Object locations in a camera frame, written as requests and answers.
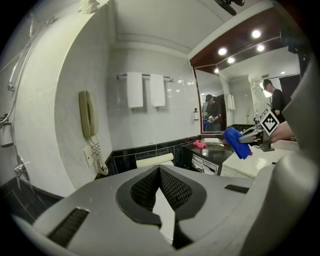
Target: black mesh gripper pad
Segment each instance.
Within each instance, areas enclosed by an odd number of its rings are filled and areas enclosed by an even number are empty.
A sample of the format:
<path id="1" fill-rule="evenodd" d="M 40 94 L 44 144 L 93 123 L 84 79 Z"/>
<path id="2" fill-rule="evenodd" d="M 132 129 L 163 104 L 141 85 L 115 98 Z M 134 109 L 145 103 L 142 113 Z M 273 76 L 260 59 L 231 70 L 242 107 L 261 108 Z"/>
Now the black mesh gripper pad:
<path id="1" fill-rule="evenodd" d="M 207 198 L 201 184 L 164 165 L 154 165 L 118 188 L 117 204 L 133 221 L 161 227 L 160 217 L 152 213 L 158 188 L 174 210 L 176 223 L 195 217 Z"/>

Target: wall outlet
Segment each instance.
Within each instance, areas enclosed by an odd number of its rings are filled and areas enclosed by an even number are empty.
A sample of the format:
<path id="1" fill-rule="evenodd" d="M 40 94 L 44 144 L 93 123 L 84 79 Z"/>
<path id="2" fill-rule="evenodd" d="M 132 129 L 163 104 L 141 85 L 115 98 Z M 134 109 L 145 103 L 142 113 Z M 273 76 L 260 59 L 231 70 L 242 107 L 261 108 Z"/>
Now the wall outlet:
<path id="1" fill-rule="evenodd" d="M 92 166 L 95 161 L 95 154 L 91 146 L 86 146 L 84 149 L 82 149 L 82 152 L 88 167 Z"/>

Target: black shirt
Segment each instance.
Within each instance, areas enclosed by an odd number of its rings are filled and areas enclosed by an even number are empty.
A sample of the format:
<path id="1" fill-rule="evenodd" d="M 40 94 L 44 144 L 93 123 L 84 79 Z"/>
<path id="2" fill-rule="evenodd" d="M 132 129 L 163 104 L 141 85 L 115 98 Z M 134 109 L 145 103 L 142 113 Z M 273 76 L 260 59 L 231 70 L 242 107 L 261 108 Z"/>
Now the black shirt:
<path id="1" fill-rule="evenodd" d="M 280 123 L 286 121 L 285 117 L 282 115 L 282 111 L 284 110 L 286 105 L 286 99 L 282 91 L 280 91 L 279 89 L 275 89 L 272 94 L 272 109 L 275 111 L 280 111 L 280 115 L 276 116 Z"/>
<path id="2" fill-rule="evenodd" d="M 215 118 L 218 115 L 221 115 L 221 108 L 220 105 L 215 102 L 213 104 L 208 104 L 208 106 L 206 107 L 205 112 L 207 112 L 207 116 L 210 117 L 212 116 L 213 118 Z M 220 123 L 220 119 L 217 119 L 216 121 L 213 122 L 214 124 L 216 123 Z"/>

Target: soap dispenser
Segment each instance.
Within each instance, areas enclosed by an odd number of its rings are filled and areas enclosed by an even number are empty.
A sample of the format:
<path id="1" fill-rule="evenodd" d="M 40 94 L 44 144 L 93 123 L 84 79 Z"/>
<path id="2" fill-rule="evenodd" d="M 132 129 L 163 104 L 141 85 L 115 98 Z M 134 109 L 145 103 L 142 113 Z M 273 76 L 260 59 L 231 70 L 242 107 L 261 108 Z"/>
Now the soap dispenser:
<path id="1" fill-rule="evenodd" d="M 197 108 L 195 108 L 194 109 L 194 111 L 193 111 L 193 120 L 194 121 L 197 121 L 197 120 L 199 120 L 199 112 L 198 112 L 198 110 L 197 110 Z"/>

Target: telephone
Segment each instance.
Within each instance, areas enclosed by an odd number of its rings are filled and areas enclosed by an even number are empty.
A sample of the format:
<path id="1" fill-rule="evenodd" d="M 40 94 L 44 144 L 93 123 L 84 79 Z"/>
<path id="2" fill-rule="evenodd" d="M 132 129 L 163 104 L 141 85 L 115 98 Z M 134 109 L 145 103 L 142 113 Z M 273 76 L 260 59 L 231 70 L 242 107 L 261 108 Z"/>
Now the telephone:
<path id="1" fill-rule="evenodd" d="M 102 161 L 102 153 L 97 138 L 97 133 L 99 131 L 98 114 L 93 99 L 86 90 L 79 92 L 79 107 L 83 136 L 92 143 L 89 144 L 93 150 L 99 173 L 108 175 L 109 171 L 107 165 Z M 92 136 L 95 137 L 97 142 L 92 140 Z"/>

